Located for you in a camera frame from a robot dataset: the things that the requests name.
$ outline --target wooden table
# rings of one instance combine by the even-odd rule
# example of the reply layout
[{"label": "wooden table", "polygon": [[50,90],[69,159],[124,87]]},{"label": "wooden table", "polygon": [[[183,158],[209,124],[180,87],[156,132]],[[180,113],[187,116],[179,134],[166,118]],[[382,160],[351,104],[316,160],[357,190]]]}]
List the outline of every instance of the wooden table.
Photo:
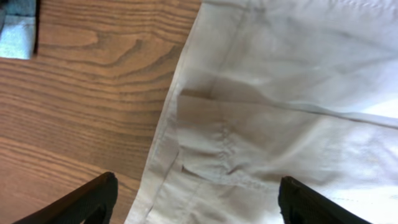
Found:
[{"label": "wooden table", "polygon": [[200,0],[41,0],[39,48],[0,59],[0,223],[102,172],[123,223]]}]

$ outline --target folded fabric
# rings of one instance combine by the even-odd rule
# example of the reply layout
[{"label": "folded fabric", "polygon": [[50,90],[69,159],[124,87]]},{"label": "folded fabric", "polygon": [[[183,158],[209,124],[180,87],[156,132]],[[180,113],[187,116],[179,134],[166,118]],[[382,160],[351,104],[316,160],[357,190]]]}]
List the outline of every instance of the folded fabric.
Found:
[{"label": "folded fabric", "polygon": [[0,34],[0,57],[30,59],[35,46],[36,0],[8,0]]},{"label": "folded fabric", "polygon": [[397,8],[205,0],[126,223],[282,223],[283,175],[398,223]]}]

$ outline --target brown wooden surface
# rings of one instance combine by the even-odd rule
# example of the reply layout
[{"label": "brown wooden surface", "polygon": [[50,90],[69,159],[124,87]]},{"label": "brown wooden surface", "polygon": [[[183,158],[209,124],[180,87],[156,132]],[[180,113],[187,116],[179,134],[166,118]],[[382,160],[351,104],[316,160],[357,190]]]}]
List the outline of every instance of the brown wooden surface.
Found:
[{"label": "brown wooden surface", "polygon": [[41,0],[38,56],[0,59],[0,223],[111,170],[134,200],[199,0]]}]

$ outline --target black object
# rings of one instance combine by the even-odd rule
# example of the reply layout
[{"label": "black object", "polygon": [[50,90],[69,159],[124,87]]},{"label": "black object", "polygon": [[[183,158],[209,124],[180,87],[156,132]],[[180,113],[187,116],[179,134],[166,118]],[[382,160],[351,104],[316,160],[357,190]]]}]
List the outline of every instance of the black object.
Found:
[{"label": "black object", "polygon": [[279,207],[286,224],[369,224],[293,177],[284,177]]},{"label": "black object", "polygon": [[106,172],[14,224],[108,224],[117,197],[118,180]]}]

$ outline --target wood grain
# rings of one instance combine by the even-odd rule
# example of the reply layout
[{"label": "wood grain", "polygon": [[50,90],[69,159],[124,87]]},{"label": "wood grain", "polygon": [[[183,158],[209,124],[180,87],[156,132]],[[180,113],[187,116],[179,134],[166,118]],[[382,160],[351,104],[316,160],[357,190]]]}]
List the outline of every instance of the wood grain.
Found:
[{"label": "wood grain", "polygon": [[107,170],[123,223],[200,0],[41,0],[38,54],[0,59],[0,223]]}]

